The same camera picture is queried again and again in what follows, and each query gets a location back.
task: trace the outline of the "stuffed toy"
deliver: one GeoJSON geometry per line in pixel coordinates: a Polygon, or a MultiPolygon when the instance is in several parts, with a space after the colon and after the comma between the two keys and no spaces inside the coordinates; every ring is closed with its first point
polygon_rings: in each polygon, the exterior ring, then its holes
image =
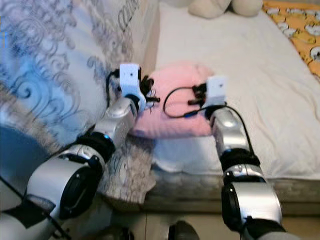
{"type": "Polygon", "coordinates": [[[253,17],[261,10],[263,0],[194,0],[188,11],[192,15],[213,19],[222,15],[230,5],[236,14],[253,17]]]}

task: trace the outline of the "patterned blanket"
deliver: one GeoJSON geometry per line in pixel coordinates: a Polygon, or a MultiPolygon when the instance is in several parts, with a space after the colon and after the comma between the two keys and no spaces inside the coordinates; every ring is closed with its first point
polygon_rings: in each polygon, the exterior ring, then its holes
{"type": "Polygon", "coordinates": [[[320,80],[320,5],[264,1],[263,10],[291,40],[310,71],[320,80]]]}

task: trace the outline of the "tile floor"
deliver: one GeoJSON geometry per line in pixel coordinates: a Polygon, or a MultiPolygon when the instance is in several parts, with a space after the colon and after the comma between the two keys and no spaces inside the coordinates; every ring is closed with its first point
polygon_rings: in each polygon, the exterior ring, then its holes
{"type": "MultiPolygon", "coordinates": [[[[224,225],[221,215],[214,214],[113,213],[111,223],[129,227],[136,240],[166,240],[169,226],[178,220],[190,223],[201,240],[240,239],[224,225]]],[[[320,217],[285,217],[283,225],[303,240],[320,240],[320,217]]]]}

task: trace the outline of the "pink cushion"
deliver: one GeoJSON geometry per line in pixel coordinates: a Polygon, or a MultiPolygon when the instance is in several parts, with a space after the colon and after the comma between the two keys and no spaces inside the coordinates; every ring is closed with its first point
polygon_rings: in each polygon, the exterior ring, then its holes
{"type": "MultiPolygon", "coordinates": [[[[213,72],[206,66],[192,62],[180,62],[157,70],[151,74],[154,79],[153,88],[161,102],[151,110],[145,110],[136,121],[131,133],[135,136],[157,138],[182,138],[191,136],[208,136],[211,134],[209,123],[203,114],[188,118],[169,118],[163,113],[166,96],[173,89],[205,83],[213,72]]],[[[199,105],[189,106],[188,100],[195,96],[191,89],[178,90],[173,93],[166,103],[170,115],[182,115],[199,109],[199,105]]]]}

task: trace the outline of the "white bedsheet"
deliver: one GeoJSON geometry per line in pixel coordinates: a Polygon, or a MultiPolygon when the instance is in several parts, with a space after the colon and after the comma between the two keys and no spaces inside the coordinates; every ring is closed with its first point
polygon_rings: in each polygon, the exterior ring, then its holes
{"type": "MultiPolygon", "coordinates": [[[[206,20],[166,3],[160,14],[157,68],[192,60],[227,75],[227,102],[244,118],[265,175],[320,180],[320,82],[269,17],[206,20]]],[[[222,174],[213,137],[159,139],[153,159],[169,172],[222,174]]]]}

